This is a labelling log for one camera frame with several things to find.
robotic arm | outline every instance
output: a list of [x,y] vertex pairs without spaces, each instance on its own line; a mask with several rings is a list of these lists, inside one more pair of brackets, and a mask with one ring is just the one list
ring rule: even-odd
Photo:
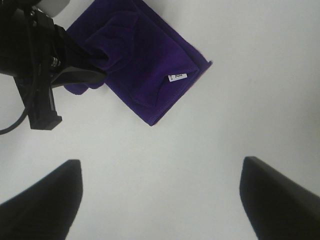
[[12,76],[25,106],[21,117],[0,135],[15,129],[26,116],[31,129],[52,130],[61,121],[52,88],[98,83],[106,73],[89,63],[90,55],[49,15],[68,0],[0,0],[0,73]]

purple towel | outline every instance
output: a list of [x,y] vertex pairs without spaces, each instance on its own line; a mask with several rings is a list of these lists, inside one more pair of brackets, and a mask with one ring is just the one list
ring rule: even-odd
[[65,88],[80,95],[106,83],[150,126],[212,64],[142,0],[95,0],[67,32],[108,76]]

microfiber cloth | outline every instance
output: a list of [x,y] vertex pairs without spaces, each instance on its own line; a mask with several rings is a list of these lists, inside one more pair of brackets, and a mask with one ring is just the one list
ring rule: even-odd
[[80,161],[68,160],[0,205],[0,240],[66,239],[82,194]]
[[67,32],[108,76],[65,88],[80,95],[106,83],[150,126],[212,64],[142,0],[95,0]]
[[244,160],[240,197],[259,240],[320,239],[320,198],[256,157]]

black cable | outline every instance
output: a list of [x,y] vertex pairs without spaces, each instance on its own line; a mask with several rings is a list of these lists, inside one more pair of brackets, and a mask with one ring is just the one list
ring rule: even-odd
[[35,46],[34,46],[34,42],[32,39],[32,29],[31,29],[30,22],[28,20],[26,22],[26,28],[27,28],[27,32],[28,32],[28,41],[30,43],[29,44],[30,45],[30,56],[31,56],[32,71],[33,71],[31,91],[29,93],[28,101],[25,104],[25,108],[24,108],[21,116],[11,126],[5,128],[3,130],[0,130],[0,135],[4,135],[4,134],[11,132],[12,130],[16,129],[25,120],[30,108],[32,107],[32,104],[33,104],[33,101],[34,101],[34,98],[36,95],[36,91],[37,91],[38,67],[37,67],[37,60],[36,60],[36,56],[35,56]]

white label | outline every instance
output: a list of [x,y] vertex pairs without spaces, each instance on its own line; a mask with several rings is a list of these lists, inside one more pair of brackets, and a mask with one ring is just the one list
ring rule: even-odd
[[186,79],[187,77],[188,77],[188,75],[186,73],[185,74],[176,74],[176,75],[169,75],[168,76],[170,82],[178,81],[178,80],[181,80],[181,79]]

